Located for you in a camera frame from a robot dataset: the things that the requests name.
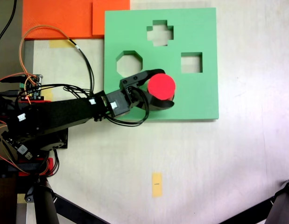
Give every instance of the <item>yellow tape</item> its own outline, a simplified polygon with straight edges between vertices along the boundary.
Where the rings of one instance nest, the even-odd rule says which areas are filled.
[[[52,101],[53,99],[52,89],[42,90],[42,96],[44,97],[44,100]]]
[[[74,48],[75,46],[69,40],[49,40],[49,47],[50,48]]]
[[[153,197],[162,196],[162,174],[153,173],[152,175],[152,184],[153,184]]]

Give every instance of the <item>orange wire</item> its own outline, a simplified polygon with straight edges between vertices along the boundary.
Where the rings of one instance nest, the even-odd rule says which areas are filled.
[[[30,28],[29,30],[27,30],[27,32],[24,34],[24,36],[22,37],[21,39],[21,42],[20,42],[20,47],[19,47],[19,60],[20,60],[20,64],[21,64],[21,67],[23,68],[23,71],[27,73],[27,69],[23,63],[23,60],[22,60],[22,46],[23,46],[23,43],[24,43],[24,40],[25,40],[25,37],[34,29],[38,29],[38,28],[50,28],[50,29],[54,29],[54,30],[57,30],[59,31],[60,33],[62,33],[66,38],[70,39],[68,37],[68,35],[66,35],[61,29],[57,28],[57,27],[54,27],[54,26],[50,26],[50,25],[38,25],[38,26],[35,26],[35,27],[32,27]]]
[[[49,162],[48,162],[48,160],[47,160],[47,167],[46,167],[45,171],[43,171],[42,173],[40,173],[40,175],[45,175],[48,170],[49,170]]]
[[[27,73],[27,72],[19,72],[19,73],[11,74],[11,75],[9,75],[9,76],[5,76],[5,77],[1,78],[0,81],[3,80],[3,79],[5,79],[5,78],[11,77],[11,76],[18,76],[18,75],[22,75],[22,74],[36,77],[35,75],[32,75],[32,74]]]
[[[9,164],[11,164],[13,167],[16,167],[14,164],[12,164],[10,161],[8,161],[7,159],[5,159],[5,158],[2,157],[1,155],[0,155],[0,158],[3,159],[3,160],[5,160],[5,161],[8,162]]]
[[[7,125],[2,125],[0,128],[7,127]]]
[[[24,84],[24,91],[25,91],[25,92],[26,92],[26,83],[27,83],[28,79],[29,79],[29,78],[26,79],[25,84]],[[27,100],[28,100],[29,104],[31,105],[31,102],[30,102],[30,99],[29,99],[29,96],[28,96],[28,95],[27,95]]]

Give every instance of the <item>green foam board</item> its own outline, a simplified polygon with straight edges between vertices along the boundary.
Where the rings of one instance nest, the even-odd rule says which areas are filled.
[[[167,22],[173,40],[167,46],[154,46],[147,31]],[[106,93],[115,91],[123,79],[117,60],[129,52],[142,58],[142,71],[163,69],[176,82],[175,105],[151,112],[149,119],[218,119],[218,76],[216,9],[166,9],[106,11],[105,71]],[[182,73],[182,56],[202,57],[202,72]],[[124,119],[142,119],[144,111],[133,108]]]

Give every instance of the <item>circuit board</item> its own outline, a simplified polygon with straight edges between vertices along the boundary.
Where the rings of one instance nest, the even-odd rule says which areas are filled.
[[[36,83],[36,85],[40,86],[42,85],[42,75],[36,75],[36,77],[31,77],[32,81],[34,81]],[[24,83],[20,83],[20,89],[21,91],[24,91]],[[26,90],[29,90],[31,88],[33,88],[34,85],[32,85],[30,82],[26,83]],[[28,91],[28,95],[27,96],[23,96],[21,97],[21,101],[28,101],[27,98],[29,98],[29,100],[33,100],[33,101],[37,101],[37,100],[44,100],[44,97],[41,96],[41,89],[37,89],[37,90],[30,90]]]

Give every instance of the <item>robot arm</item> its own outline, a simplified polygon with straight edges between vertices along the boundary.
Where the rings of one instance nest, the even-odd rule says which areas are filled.
[[[133,107],[146,111],[171,108],[171,100],[159,100],[140,89],[152,76],[163,70],[148,70],[120,81],[120,89],[109,94],[104,91],[90,99],[78,98],[32,104],[13,112],[7,119],[8,132],[2,137],[27,159],[38,150],[63,147],[67,142],[67,128],[87,122],[101,121],[127,114]]]

